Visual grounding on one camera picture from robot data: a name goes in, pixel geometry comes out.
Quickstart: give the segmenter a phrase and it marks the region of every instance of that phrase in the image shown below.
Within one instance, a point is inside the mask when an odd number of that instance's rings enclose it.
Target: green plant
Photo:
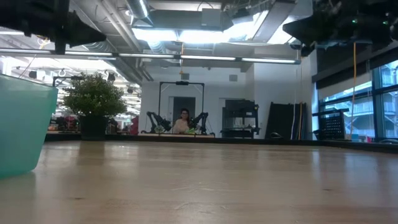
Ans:
[[[116,116],[126,112],[122,89],[104,80],[99,73],[81,75],[81,80],[72,79],[72,86],[63,89],[69,93],[63,98],[65,106],[75,114],[84,116]]]

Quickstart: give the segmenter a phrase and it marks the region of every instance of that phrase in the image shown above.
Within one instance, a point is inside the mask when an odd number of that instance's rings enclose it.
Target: glass wall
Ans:
[[[349,109],[344,112],[346,134],[373,141],[398,139],[398,60],[371,71],[372,81],[321,100],[320,110]]]

